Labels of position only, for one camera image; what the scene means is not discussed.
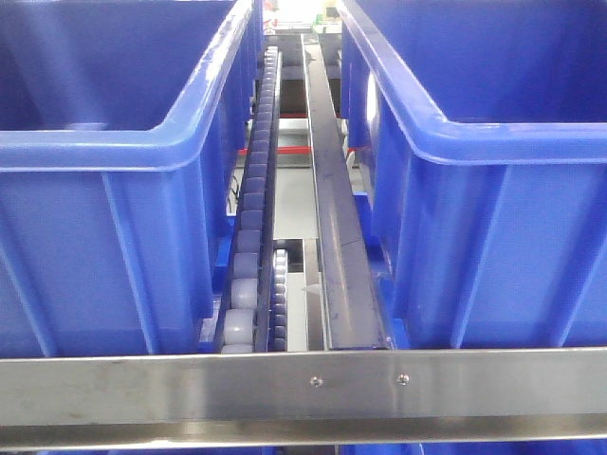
blue plastic crate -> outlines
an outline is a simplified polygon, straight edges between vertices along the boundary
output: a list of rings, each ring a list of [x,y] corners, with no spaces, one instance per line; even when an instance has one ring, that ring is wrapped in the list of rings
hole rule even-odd
[[[342,112],[412,347],[607,343],[607,3],[340,12]]]
[[[245,140],[252,8],[0,3],[0,356],[195,349]]]
[[[340,455],[602,455],[605,440],[343,446]]]

roller conveyor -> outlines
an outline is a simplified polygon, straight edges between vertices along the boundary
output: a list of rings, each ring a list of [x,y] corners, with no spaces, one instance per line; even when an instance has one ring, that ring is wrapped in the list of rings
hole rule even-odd
[[[303,38],[303,51],[321,238],[302,240],[301,250],[306,284],[324,290],[307,296],[309,352],[271,352],[288,342],[292,256],[275,251],[271,235],[281,61],[271,49],[215,337],[230,355],[0,360],[0,447],[605,437],[605,348],[387,349],[314,37]]]

screw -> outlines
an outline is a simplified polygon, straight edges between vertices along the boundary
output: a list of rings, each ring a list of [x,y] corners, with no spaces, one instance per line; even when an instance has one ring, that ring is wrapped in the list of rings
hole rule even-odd
[[[401,386],[406,386],[409,384],[409,375],[408,374],[399,374],[396,382]]]
[[[312,379],[310,379],[310,386],[312,387],[320,387],[322,386],[322,378],[321,377],[317,377],[314,376]]]

stainless steel bar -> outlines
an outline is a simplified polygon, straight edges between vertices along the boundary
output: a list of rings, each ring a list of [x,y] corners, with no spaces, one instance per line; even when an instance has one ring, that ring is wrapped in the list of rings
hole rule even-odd
[[[582,416],[605,384],[607,348],[7,359],[0,427]]]
[[[303,273],[305,276],[305,311],[308,351],[324,350],[321,278],[317,239],[303,240]]]
[[[327,344],[332,350],[388,348],[321,46],[315,35],[302,35],[302,44]]]
[[[607,437],[607,416],[220,421],[73,427],[1,427],[4,450],[310,446],[538,441]]]

stainless steel frame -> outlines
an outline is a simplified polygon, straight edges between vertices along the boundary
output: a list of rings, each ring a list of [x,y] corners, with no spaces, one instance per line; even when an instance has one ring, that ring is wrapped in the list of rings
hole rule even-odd
[[[0,361],[0,447],[607,436],[604,348]]]

